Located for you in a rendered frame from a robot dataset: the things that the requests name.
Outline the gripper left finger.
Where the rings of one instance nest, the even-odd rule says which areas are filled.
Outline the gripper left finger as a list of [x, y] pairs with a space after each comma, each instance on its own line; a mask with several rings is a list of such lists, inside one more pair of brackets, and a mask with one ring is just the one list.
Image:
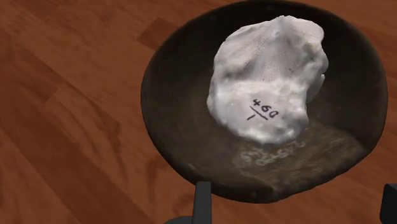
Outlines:
[[178, 216], [164, 224], [212, 224], [211, 182], [196, 183], [191, 216]]

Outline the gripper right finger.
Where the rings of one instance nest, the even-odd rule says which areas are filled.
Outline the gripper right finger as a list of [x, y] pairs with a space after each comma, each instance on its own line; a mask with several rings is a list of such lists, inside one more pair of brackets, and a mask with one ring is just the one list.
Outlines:
[[381, 224], [397, 224], [397, 183], [384, 185], [379, 217]]

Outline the dark brown bowl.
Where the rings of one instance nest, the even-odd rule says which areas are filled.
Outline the dark brown bowl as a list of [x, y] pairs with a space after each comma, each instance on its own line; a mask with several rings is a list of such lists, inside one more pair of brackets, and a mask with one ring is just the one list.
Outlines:
[[[218, 125], [206, 100], [225, 38], [280, 15], [320, 25], [330, 65], [307, 107], [309, 126], [291, 143], [262, 146]], [[332, 180], [375, 148], [386, 123], [387, 81], [369, 40], [340, 17], [303, 3], [247, 0], [194, 18], [163, 42], [144, 73], [141, 109], [156, 149], [186, 180], [210, 181], [227, 199], [271, 203]]]

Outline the white shell fossil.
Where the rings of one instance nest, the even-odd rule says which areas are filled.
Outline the white shell fossil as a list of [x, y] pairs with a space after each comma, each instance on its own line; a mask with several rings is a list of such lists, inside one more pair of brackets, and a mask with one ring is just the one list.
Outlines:
[[214, 57], [207, 107], [234, 134], [284, 144], [308, 126], [307, 103], [325, 80], [323, 29], [293, 16], [233, 32]]

